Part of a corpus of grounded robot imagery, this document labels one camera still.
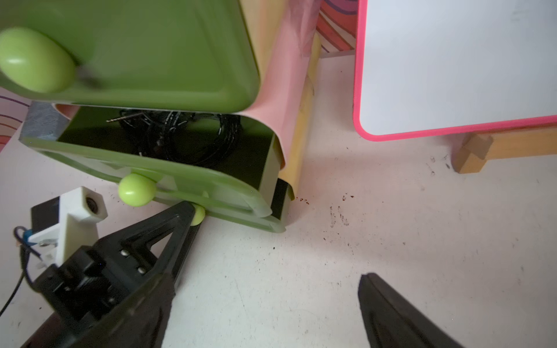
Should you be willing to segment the grey felt eraser block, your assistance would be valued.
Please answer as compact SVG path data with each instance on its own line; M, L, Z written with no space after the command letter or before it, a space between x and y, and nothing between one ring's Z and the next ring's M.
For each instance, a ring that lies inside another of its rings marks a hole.
M52 104L32 101L20 132L24 138L56 141L68 127L70 120L59 113Z

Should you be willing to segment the green top drawer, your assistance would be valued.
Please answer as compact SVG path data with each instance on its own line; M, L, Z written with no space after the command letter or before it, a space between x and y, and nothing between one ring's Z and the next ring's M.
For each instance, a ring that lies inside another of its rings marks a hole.
M235 113L261 87L237 1L3 1L1 29L29 28L61 46L77 76L60 104Z

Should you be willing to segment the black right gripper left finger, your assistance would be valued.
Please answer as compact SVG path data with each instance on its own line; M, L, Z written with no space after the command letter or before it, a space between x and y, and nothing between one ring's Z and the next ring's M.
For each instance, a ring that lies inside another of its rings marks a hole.
M176 295L167 274L140 287L118 287L104 272L70 295L66 347L161 347Z

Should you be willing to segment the black earphones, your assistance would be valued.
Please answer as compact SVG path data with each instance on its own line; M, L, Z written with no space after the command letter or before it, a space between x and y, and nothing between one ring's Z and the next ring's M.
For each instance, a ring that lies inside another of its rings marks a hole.
M243 127L238 115L123 109L118 123L141 157L214 168L237 148Z

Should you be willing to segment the pink framed whiteboard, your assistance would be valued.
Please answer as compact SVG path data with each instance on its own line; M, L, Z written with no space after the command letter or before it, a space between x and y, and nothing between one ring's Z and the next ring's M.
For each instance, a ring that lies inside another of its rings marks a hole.
M555 121L555 1L359 2L353 124L364 139Z

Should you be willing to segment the wooden whiteboard easel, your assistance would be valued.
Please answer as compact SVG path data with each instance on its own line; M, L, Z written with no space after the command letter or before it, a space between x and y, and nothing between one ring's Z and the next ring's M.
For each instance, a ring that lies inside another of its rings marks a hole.
M452 159L455 172L480 172L491 160L555 155L556 124L469 133Z

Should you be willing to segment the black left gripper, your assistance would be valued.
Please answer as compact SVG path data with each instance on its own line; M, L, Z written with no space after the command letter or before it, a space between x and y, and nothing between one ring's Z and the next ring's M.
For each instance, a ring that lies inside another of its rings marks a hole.
M144 286L178 284L201 223L202 208L180 202L48 267L34 286L54 312L24 347L149 347Z

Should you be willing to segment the yellow pink drawer cabinet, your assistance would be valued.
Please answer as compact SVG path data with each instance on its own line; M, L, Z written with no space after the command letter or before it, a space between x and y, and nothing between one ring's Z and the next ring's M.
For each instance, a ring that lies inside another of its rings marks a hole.
M275 133L283 156L278 176L297 193L317 83L321 2L240 4L261 75L256 100L241 113Z

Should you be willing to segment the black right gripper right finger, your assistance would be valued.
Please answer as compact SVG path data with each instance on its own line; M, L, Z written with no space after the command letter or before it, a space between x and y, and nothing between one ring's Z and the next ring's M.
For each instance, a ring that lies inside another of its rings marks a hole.
M358 299L371 347L460 347L375 273L361 276Z

